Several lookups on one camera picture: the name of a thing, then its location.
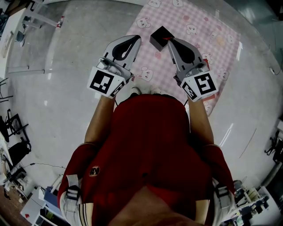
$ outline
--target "pink checkered mat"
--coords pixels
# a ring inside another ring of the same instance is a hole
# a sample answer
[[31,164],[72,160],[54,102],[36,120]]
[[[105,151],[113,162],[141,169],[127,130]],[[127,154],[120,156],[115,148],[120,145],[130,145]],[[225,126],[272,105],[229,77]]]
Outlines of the pink checkered mat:
[[204,100],[207,114],[220,96],[237,56],[240,35],[217,18],[185,0],[149,0],[138,14],[127,35],[141,36],[142,45],[131,72],[135,79],[143,79],[174,96],[182,103],[186,95],[173,79],[176,66],[169,50],[161,52],[149,42],[150,35],[164,26],[176,38],[197,47],[217,76],[219,92]]

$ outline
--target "glossy floor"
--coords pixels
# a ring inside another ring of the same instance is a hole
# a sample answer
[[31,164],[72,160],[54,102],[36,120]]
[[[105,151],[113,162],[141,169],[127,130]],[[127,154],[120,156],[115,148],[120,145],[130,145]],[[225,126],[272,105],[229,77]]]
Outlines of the glossy floor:
[[[192,2],[219,15],[241,33],[243,49],[210,122],[234,179],[247,176],[245,183],[257,186],[274,165],[264,149],[281,114],[283,74],[270,73],[270,66],[277,70],[279,65],[268,46],[226,2]],[[54,20],[60,18],[60,13],[65,15],[60,30],[49,25],[28,29],[24,47],[13,50],[13,62],[34,68],[45,64],[50,70],[45,75],[11,77],[8,93],[14,98],[1,105],[2,114],[11,107],[23,122],[29,123],[32,152],[23,159],[24,166],[33,162],[64,167],[68,164],[84,140],[99,100],[86,89],[90,70],[108,43],[127,32],[141,8],[110,0],[72,0],[44,9],[43,13]],[[43,187],[51,185],[64,171],[44,165],[25,169]]]

